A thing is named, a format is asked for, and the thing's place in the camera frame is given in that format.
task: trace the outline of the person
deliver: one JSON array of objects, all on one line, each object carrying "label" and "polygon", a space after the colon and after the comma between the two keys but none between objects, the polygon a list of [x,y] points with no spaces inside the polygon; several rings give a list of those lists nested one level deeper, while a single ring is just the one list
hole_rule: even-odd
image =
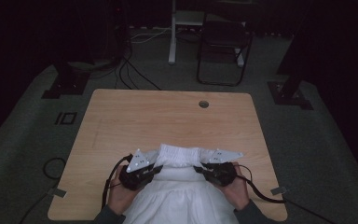
[{"label": "person", "polygon": [[[240,166],[236,162],[233,162],[237,175],[242,175]],[[116,174],[120,174],[123,166],[118,166]],[[142,190],[138,189],[132,191],[125,189],[120,185],[118,175],[111,181],[110,186],[115,186],[109,192],[107,205],[101,210],[101,212],[94,219],[94,224],[121,224],[125,220],[125,216],[122,214],[131,206],[132,201],[136,195]],[[246,182],[240,178],[235,178],[234,181],[225,186],[220,187],[214,185],[220,189],[225,195],[227,201],[231,203],[234,209],[234,215],[240,224],[242,223],[257,223],[257,224],[270,224],[278,223],[272,219],[265,217],[255,203],[249,198]]]}]

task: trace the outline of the gray carpet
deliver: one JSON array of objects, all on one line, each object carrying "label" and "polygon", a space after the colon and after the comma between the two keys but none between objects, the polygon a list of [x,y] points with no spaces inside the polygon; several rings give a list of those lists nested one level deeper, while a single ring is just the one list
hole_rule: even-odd
[{"label": "gray carpet", "polygon": [[[287,79],[275,73],[290,40],[255,39],[244,81],[238,87],[199,84],[194,43],[178,41],[176,64],[168,65],[169,44],[167,35],[133,44],[130,61],[165,91],[250,93],[278,181],[289,189],[286,197],[336,223],[358,223],[358,165],[317,89],[307,82],[300,86],[314,110],[275,105],[269,93],[268,81]],[[90,68],[83,63],[74,65]],[[68,158],[94,90],[127,89],[117,81],[116,74],[118,69],[94,72],[83,95],[63,95],[60,99],[41,99],[57,75],[52,66],[34,79],[0,128],[0,224],[18,223],[30,206],[55,184],[55,180],[43,174],[45,162],[56,157]],[[130,69],[130,75],[139,89],[154,90],[134,70]],[[55,124],[60,113],[73,112],[77,113],[73,125]],[[48,171],[60,175],[62,164],[55,161]],[[53,223],[47,216],[51,200],[51,196],[44,198],[23,223]],[[289,216],[284,223],[326,223],[291,204],[286,207]]]}]

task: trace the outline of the white garment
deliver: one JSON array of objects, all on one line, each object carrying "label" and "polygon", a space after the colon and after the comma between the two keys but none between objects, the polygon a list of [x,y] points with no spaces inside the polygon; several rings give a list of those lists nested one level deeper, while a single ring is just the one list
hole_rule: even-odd
[{"label": "white garment", "polygon": [[163,168],[136,196],[124,223],[238,223],[224,194],[193,168],[213,153],[199,147],[161,145],[155,167]]}]

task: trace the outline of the person's left hand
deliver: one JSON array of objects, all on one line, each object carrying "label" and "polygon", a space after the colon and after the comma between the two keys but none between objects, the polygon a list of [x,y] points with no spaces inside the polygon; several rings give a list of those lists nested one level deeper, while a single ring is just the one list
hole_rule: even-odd
[{"label": "person's left hand", "polygon": [[109,208],[118,216],[121,216],[131,206],[135,196],[142,190],[137,189],[134,191],[126,189],[120,184],[118,177],[120,176],[122,169],[122,165],[118,166],[115,178],[110,182],[110,187],[112,188],[109,191],[109,198],[107,201]]}]

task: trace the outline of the black metal base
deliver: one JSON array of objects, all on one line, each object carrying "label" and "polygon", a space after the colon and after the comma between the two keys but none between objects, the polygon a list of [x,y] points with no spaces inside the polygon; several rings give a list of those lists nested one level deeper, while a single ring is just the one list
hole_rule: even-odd
[{"label": "black metal base", "polygon": [[90,73],[76,73],[76,79],[71,84],[62,85],[56,77],[50,90],[43,93],[42,99],[59,99],[61,95],[81,95],[86,88]]},{"label": "black metal base", "polygon": [[282,82],[268,82],[269,90],[274,98],[276,105],[299,105],[301,109],[313,110],[310,101],[306,100],[300,90],[297,90],[290,98],[283,97],[281,89],[284,83]]}]

